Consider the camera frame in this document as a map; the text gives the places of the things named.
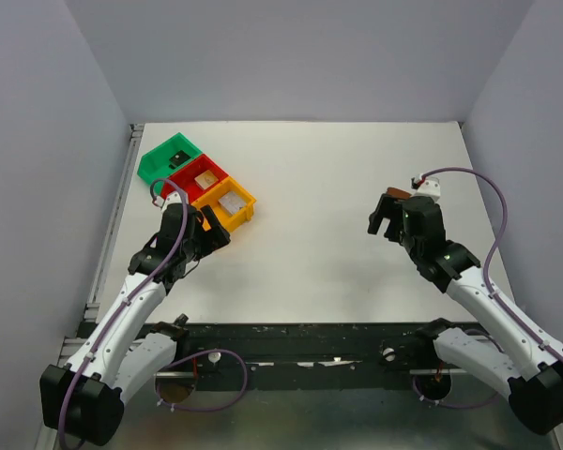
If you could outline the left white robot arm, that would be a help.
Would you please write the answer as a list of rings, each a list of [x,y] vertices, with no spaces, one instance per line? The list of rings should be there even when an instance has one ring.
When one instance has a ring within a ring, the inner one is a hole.
[[[39,380],[43,423],[82,442],[106,444],[130,398],[159,368],[183,368],[188,345],[158,332],[143,348],[130,346],[152,311],[191,262],[227,246],[230,233],[212,207],[163,206],[160,229],[135,253],[107,314],[64,366],[49,365]]]

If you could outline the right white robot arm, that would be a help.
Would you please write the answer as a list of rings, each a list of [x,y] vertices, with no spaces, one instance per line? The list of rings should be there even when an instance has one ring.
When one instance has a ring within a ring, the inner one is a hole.
[[[452,325],[413,344],[415,360],[464,369],[506,399],[530,431],[563,425],[563,343],[541,331],[491,279],[463,245],[448,240],[433,198],[390,187],[369,216],[368,232],[403,247],[419,274],[465,308],[496,341],[481,344]]]

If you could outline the brown leather card holder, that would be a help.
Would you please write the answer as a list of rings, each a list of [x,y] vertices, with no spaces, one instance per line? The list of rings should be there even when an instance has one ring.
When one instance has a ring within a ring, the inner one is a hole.
[[[386,194],[389,195],[392,198],[399,199],[399,200],[407,200],[412,196],[411,193],[404,191],[404,190],[401,190],[401,189],[398,189],[398,188],[395,188],[395,187],[388,187]]]

